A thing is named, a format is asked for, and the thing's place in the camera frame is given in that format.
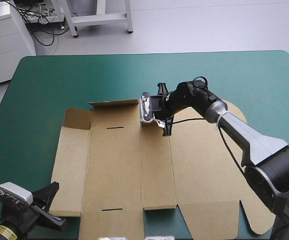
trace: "cardboard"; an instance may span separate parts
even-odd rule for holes
[[[176,208],[169,138],[163,137],[161,127],[150,124],[141,128],[141,154],[144,210]]]
[[[142,209],[139,127],[92,129],[83,212]]]
[[[227,240],[238,236],[239,202],[179,204],[194,240]]]
[[[112,210],[83,213],[80,223],[80,240],[98,240],[101,237],[125,237],[143,240],[143,210]]]
[[[235,238],[240,201],[255,233],[272,226],[274,215],[246,183],[214,124],[182,122],[162,137],[156,124],[141,127],[137,100],[91,104],[92,114],[67,109],[52,174],[60,190],[51,212],[81,215],[80,240],[144,239],[143,209],[177,203],[194,239]],[[174,121],[197,117],[187,108]],[[242,151],[224,135],[240,160]]]
[[[230,111],[246,121],[242,112],[228,102]],[[175,115],[174,121],[198,118],[192,108],[186,108]],[[242,151],[224,132],[224,137],[235,155],[241,161]],[[172,126],[170,139],[172,165],[177,193],[177,202],[183,204],[204,204],[241,200],[252,231],[264,234],[273,225],[275,215],[260,201],[247,184],[245,178],[224,146],[215,124],[204,120],[187,121]],[[218,217],[226,215],[219,212]],[[232,227],[232,235],[238,225]]]
[[[50,212],[80,217],[90,146],[90,132],[63,127],[60,132],[51,182],[58,182]]]

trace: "cable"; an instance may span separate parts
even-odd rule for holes
[[[231,151],[230,147],[229,147],[228,144],[227,144],[227,141],[226,141],[226,139],[225,139],[225,137],[224,137],[224,135],[223,135],[223,132],[221,131],[221,127],[219,127],[219,133],[220,133],[220,136],[221,136],[221,138],[222,138],[222,141],[223,141],[226,149],[227,149],[228,152],[230,153],[230,155],[231,155],[231,157],[232,157],[235,165],[238,167],[238,169],[240,170],[240,172],[241,172],[241,174],[244,176],[244,178],[246,178],[246,175],[245,175],[245,173],[244,173],[244,170],[243,170],[243,169],[241,168],[241,166],[239,165],[237,159],[235,158],[233,152]]]
[[[205,88],[206,89],[208,89],[208,80],[204,77],[204,76],[197,76],[197,77],[195,77],[193,80],[192,80],[192,82],[194,82],[195,80],[197,80],[197,79],[203,79],[204,80],[204,83],[205,83]]]
[[[205,120],[205,119],[204,118],[188,118],[188,119],[181,120],[181,121],[169,122],[167,124],[168,125],[173,125],[173,124],[179,124],[179,123],[183,123],[183,122],[186,122],[186,121],[192,121],[192,120]]]
[[[41,31],[41,32],[43,32],[43,33],[46,33],[46,34],[50,34],[50,35],[55,35],[55,36],[60,36],[60,35],[62,35],[62,34],[64,34],[64,33],[66,33],[68,30],[69,30],[70,28],[68,27],[65,31],[63,31],[63,32],[61,32],[61,33],[51,33],[51,32],[47,32],[47,31],[44,31],[44,30],[42,30],[42,29],[38,29],[39,31]]]
[[[20,16],[22,17],[22,19],[23,19],[27,24],[30,23],[30,21],[29,21],[28,18],[27,18],[28,15],[30,16],[30,14],[28,14],[28,13],[34,13],[34,14],[39,14],[39,15],[40,15],[40,17],[38,18],[38,23],[39,23],[39,19],[40,19],[40,18],[41,18],[41,19],[42,19],[42,18],[45,18],[46,21],[47,21],[47,23],[51,26],[48,18],[47,18],[45,15],[43,15],[41,12],[31,11],[31,10],[23,10],[23,9],[18,8],[18,7],[16,7],[15,5],[11,4],[11,3],[8,2],[7,0],[2,0],[2,1],[3,1],[3,2],[6,2],[6,3],[8,3],[10,6],[12,6],[12,7],[20,14]],[[37,38],[37,36],[34,34],[33,31],[31,32],[31,34],[32,34],[32,36],[37,40],[38,43],[40,43],[40,44],[43,45],[43,46],[48,47],[48,46],[51,46],[51,45],[55,42],[54,29],[52,28],[52,26],[51,26],[51,31],[52,31],[52,36],[53,36],[53,38],[52,38],[52,41],[51,41],[50,44],[44,44],[44,43],[42,43],[42,42]]]

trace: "gray floor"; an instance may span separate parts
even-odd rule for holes
[[[72,11],[95,11],[91,0],[72,0]],[[134,33],[126,24],[79,28],[35,42],[38,55],[144,54],[284,50],[289,53],[289,0],[130,0]],[[124,0],[107,0],[122,11]],[[44,43],[51,36],[40,34]],[[0,84],[0,101],[8,83]]]

